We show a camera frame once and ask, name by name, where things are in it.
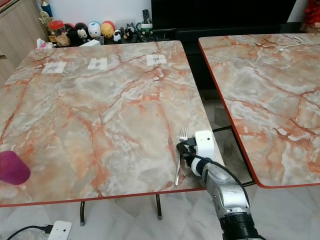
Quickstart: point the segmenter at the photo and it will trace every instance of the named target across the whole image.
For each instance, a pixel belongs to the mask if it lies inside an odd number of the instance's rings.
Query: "marble table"
[[[2,206],[203,189],[186,166],[173,184],[181,127],[211,129],[179,41],[32,51],[0,106],[0,152],[31,169]]]
[[[294,36],[303,40],[298,44]],[[320,34],[202,37],[256,183],[320,185]]]

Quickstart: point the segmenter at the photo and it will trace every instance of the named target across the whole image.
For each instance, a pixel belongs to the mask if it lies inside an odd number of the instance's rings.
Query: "magenta cup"
[[[15,152],[0,152],[0,181],[19,185],[27,181],[29,177],[30,169]]]

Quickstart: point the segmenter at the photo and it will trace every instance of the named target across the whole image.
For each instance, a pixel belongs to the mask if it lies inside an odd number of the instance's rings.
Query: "jar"
[[[70,45],[70,39],[67,37],[66,27],[63,21],[52,21],[49,28],[54,32],[56,44],[59,47]]]

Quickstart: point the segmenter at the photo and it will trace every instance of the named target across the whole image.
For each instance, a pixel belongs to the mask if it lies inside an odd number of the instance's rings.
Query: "table leg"
[[[80,204],[80,226],[85,225],[85,201],[82,201]]]
[[[162,219],[162,212],[161,212],[160,195],[156,194],[155,199],[156,199],[156,208],[158,210],[158,219],[161,220]]]
[[[212,129],[212,132],[216,133],[216,132],[220,132],[220,131],[224,131],[224,130],[228,130],[228,129],[231,129],[231,131],[232,131],[234,140],[235,140],[235,142],[236,142],[236,145],[238,146],[238,149],[239,149],[240,154],[241,154],[241,156],[242,156],[242,159],[243,159],[243,161],[244,161],[245,167],[246,167],[246,169],[247,169],[247,171],[248,171],[248,173],[249,173],[249,175],[250,175],[250,177],[251,177],[251,181],[242,183],[242,185],[243,185],[244,187],[248,187],[248,186],[251,186],[251,185],[255,185],[256,182],[255,182],[255,180],[254,180],[254,177],[252,176],[252,173],[251,173],[251,171],[250,171],[249,165],[248,165],[248,163],[247,163],[247,161],[246,161],[246,158],[245,158],[244,153],[242,152],[240,143],[238,142],[238,139],[237,139],[237,136],[236,136],[236,133],[235,133],[233,127],[230,125],[230,126],[225,126],[225,127],[217,128],[217,129]]]

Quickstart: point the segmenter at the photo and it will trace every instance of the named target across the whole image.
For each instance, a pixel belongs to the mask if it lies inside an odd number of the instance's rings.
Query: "white power socket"
[[[48,240],[68,240],[71,227],[72,223],[69,221],[56,221]]]
[[[215,160],[215,142],[214,142],[214,136],[212,135],[212,132],[209,130],[205,131],[196,131],[194,134],[195,137],[195,152],[197,155],[204,157],[204,158],[210,158],[212,161]],[[197,165],[200,162],[199,158],[195,158],[191,163],[191,170],[192,172],[198,176],[201,177],[202,172],[197,171]]]

